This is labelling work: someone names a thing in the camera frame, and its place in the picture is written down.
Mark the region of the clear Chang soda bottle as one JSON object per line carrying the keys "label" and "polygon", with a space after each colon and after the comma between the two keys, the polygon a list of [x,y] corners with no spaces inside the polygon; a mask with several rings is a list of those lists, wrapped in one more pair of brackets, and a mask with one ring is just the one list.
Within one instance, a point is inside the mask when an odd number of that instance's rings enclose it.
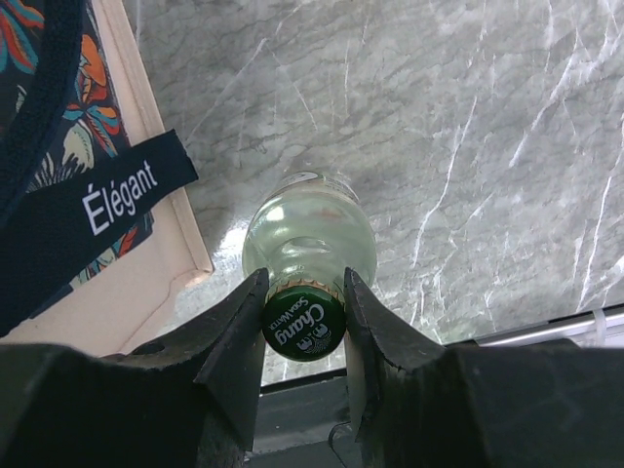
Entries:
{"label": "clear Chang soda bottle", "polygon": [[346,269],[370,284],[376,265],[374,234],[357,195],[317,172],[281,180],[253,215],[242,252],[244,273],[268,272],[266,342],[303,363],[325,358],[344,337]]}

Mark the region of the cream canvas tote bag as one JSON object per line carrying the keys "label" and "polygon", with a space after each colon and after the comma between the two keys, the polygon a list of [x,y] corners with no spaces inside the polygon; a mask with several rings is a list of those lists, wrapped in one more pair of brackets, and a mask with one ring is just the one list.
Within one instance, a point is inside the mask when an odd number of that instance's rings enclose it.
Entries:
{"label": "cream canvas tote bag", "polygon": [[213,270],[119,1],[1,5],[1,340],[128,351]]}

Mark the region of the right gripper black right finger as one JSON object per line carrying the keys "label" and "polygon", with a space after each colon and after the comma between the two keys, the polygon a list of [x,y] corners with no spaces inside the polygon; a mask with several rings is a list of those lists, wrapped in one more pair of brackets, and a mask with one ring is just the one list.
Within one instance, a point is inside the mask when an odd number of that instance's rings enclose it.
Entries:
{"label": "right gripper black right finger", "polygon": [[623,353],[443,346],[344,274],[351,424],[368,467],[619,467]]}

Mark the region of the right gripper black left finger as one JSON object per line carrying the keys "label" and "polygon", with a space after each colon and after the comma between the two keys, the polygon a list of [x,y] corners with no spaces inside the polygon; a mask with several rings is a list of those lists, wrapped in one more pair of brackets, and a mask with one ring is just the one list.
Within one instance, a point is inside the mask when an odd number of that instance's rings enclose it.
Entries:
{"label": "right gripper black left finger", "polygon": [[265,269],[132,353],[1,349],[5,467],[240,467],[254,445]]}

